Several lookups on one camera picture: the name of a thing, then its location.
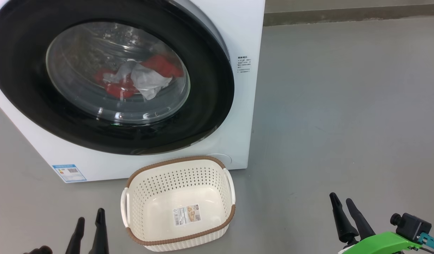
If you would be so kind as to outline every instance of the washing machine door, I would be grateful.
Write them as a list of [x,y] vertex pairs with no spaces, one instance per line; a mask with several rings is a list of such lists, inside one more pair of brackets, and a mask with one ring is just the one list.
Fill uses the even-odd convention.
[[77,145],[173,151],[209,135],[230,110],[223,48],[167,0],[11,0],[0,10],[0,89]]

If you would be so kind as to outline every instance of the brown basket rim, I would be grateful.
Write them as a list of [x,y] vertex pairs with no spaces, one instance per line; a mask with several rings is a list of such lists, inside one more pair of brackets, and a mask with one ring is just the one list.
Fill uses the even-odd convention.
[[[159,162],[159,163],[155,163],[155,164],[151,164],[149,166],[146,167],[142,167],[141,169],[137,170],[136,172],[134,172],[131,177],[129,177],[129,179],[127,180],[127,184],[126,187],[129,188],[129,186],[131,185],[132,180],[139,175],[141,172],[149,170],[149,169],[153,169],[156,167],[161,167],[161,166],[165,166],[168,164],[173,164],[173,163],[178,163],[178,162],[184,162],[184,161],[198,161],[201,159],[207,159],[210,161],[214,161],[216,162],[222,169],[225,169],[225,165],[219,161],[218,159],[211,157],[211,156],[192,156],[192,157],[185,157],[185,158],[179,158],[179,159],[171,159],[169,161],[163,161],[163,162]],[[228,217],[228,219],[225,220],[225,222],[223,222],[223,224],[208,229],[206,231],[200,232],[200,233],[196,233],[193,235],[187,235],[187,236],[183,236],[183,237],[178,237],[178,238],[172,238],[172,239],[165,239],[165,240],[160,240],[160,241],[143,241],[140,240],[139,238],[137,238],[130,227],[126,227],[126,230],[129,234],[129,236],[132,238],[133,241],[135,241],[138,244],[141,244],[143,246],[156,246],[156,245],[161,245],[161,244],[173,244],[173,243],[177,243],[177,242],[181,242],[181,241],[187,241],[193,238],[198,238],[204,235],[208,235],[214,232],[217,232],[218,230],[222,230],[223,228],[225,228],[233,219],[234,214],[236,212],[236,205],[232,205],[231,206],[231,212],[230,212],[230,216]]]

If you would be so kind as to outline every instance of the front-loading washing machine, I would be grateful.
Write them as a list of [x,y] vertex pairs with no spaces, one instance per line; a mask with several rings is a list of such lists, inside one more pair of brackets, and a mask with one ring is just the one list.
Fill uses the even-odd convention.
[[0,108],[65,182],[247,167],[264,0],[0,0]]

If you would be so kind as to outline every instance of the laundry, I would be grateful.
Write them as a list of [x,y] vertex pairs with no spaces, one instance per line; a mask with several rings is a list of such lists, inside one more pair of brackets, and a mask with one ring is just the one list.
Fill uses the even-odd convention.
[[129,98],[139,91],[146,100],[151,100],[174,77],[183,75],[165,56],[155,55],[144,62],[127,61],[118,71],[100,69],[94,79],[116,98]]
[[130,73],[117,78],[118,72],[110,69],[99,69],[94,74],[96,82],[105,88],[105,91],[118,99],[132,97],[138,90],[133,86]]

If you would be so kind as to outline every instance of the laundry basket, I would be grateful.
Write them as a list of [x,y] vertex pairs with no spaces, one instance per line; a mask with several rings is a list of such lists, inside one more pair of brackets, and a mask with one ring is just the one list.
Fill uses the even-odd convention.
[[223,163],[195,156],[136,171],[121,195],[121,215],[134,241],[152,251],[169,251],[220,238],[234,216],[235,201]]

